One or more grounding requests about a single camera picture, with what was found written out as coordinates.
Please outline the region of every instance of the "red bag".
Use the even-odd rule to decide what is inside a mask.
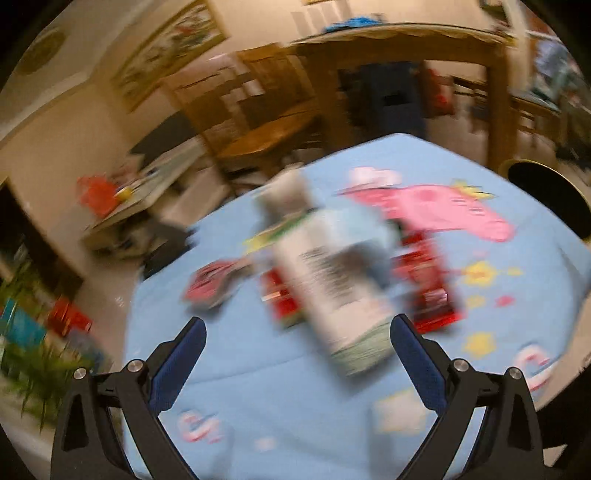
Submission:
[[[117,187],[104,177],[81,177],[76,188],[79,202],[99,218],[105,218],[119,204],[115,198]]]

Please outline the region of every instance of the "light blue blanket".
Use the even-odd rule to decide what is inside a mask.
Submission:
[[[586,247],[549,210],[496,174],[408,135],[341,151],[305,172],[323,204],[349,185],[352,169],[367,166],[399,172],[401,192],[455,184],[465,186],[460,200],[494,195],[478,202],[512,227],[510,238],[506,228],[491,234],[506,241],[483,238],[471,224],[433,234],[466,317],[427,336],[449,357],[466,358],[482,371],[519,365],[537,395],[567,347],[589,290]],[[421,201],[430,195],[421,193]],[[482,214],[474,206],[470,211]],[[146,358],[178,334],[194,314],[180,300],[191,274],[219,258],[240,257],[243,241],[261,229],[261,221],[251,193],[199,222],[198,246],[138,286],[126,360]],[[462,224],[459,217],[454,221]],[[397,357],[345,378],[309,325],[282,330],[273,322],[260,292],[253,277],[219,312],[202,316],[207,345],[174,407],[160,415],[185,460],[202,480],[395,478],[435,419]],[[399,292],[389,293],[404,309]],[[478,412],[472,419],[448,476],[461,471],[481,418]],[[146,475],[129,432],[126,452]]]

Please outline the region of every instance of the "picture frame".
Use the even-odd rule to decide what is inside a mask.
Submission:
[[[111,79],[128,112],[135,110],[158,81],[226,40],[208,0],[194,0],[156,29]]]

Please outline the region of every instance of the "wooden table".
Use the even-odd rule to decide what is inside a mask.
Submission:
[[[152,178],[140,185],[129,200],[121,203],[106,218],[86,229],[82,242],[91,250],[100,250],[117,243],[117,229],[124,220],[150,208],[193,163],[203,155],[200,145],[180,152],[165,163]]]

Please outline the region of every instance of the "yellow flower print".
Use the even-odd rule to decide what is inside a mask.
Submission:
[[[466,285],[476,285],[478,287],[489,287],[498,275],[497,270],[486,260],[468,265],[463,270],[464,283]]]
[[[482,295],[470,295],[466,299],[466,307],[469,309],[477,309],[483,307],[486,303],[486,299]]]
[[[495,339],[491,333],[479,332],[470,335],[463,350],[479,359],[496,350]]]

